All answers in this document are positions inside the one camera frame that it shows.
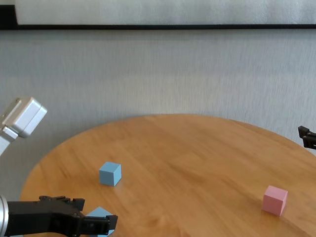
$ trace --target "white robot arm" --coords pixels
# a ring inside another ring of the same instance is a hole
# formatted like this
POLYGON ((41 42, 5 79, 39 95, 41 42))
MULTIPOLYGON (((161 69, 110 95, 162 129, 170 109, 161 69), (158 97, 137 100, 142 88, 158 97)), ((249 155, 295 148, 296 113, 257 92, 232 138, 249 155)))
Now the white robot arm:
MULTIPOLYGON (((0 156, 17 137, 26 138, 47 110, 33 97, 15 99, 0 115, 0 156)), ((0 195, 0 237, 59 233, 68 237, 108 235, 118 217, 84 216, 82 198, 40 196, 39 201, 7 201, 0 195)))
POLYGON ((32 134, 47 113, 33 97, 16 98, 0 116, 0 156, 17 137, 32 134))

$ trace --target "round table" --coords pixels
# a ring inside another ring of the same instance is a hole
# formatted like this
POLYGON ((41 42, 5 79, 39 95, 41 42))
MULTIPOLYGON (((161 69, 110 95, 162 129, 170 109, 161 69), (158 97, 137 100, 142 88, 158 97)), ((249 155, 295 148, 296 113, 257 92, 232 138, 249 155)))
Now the round table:
POLYGON ((117 215, 113 237, 316 236, 315 156, 223 118, 145 116, 83 132, 33 169, 21 200, 41 195, 84 198, 83 214, 100 206, 117 215), (107 161, 121 164, 115 187, 99 183, 107 161), (280 217, 261 210, 268 185, 288 190, 280 217))

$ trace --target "textured wall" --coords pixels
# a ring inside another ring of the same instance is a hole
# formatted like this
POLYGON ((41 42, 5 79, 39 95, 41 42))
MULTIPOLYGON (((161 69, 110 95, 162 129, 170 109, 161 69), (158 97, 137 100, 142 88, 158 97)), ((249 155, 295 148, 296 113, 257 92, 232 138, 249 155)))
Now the textured wall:
POLYGON ((0 32, 0 109, 18 95, 48 108, 1 157, 0 190, 18 199, 33 166, 93 126, 195 113, 249 122, 301 144, 316 130, 316 32, 0 32))

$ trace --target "pink cube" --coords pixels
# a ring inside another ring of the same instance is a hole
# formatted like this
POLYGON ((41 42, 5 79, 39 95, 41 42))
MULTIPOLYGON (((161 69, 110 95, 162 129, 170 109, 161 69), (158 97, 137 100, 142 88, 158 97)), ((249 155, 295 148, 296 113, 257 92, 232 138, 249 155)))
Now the pink cube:
POLYGON ((262 210, 280 216, 285 207, 287 190, 268 186, 264 196, 262 210))

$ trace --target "blue cube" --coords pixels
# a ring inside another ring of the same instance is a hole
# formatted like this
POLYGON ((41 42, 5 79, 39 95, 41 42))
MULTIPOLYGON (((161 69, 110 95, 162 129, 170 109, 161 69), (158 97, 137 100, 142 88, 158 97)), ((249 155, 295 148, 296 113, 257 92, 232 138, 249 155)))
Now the blue cube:
POLYGON ((122 177, 121 165, 106 162, 99 170, 100 183, 115 186, 122 177))
MULTIPOLYGON (((109 215, 111 215, 111 213, 109 213, 107 210, 105 210, 101 207, 98 207, 94 211, 90 212, 87 216, 106 217, 109 215)), ((112 234, 113 232, 114 232, 114 230, 110 230, 108 235, 91 235, 90 237, 107 237, 110 234, 112 234)))

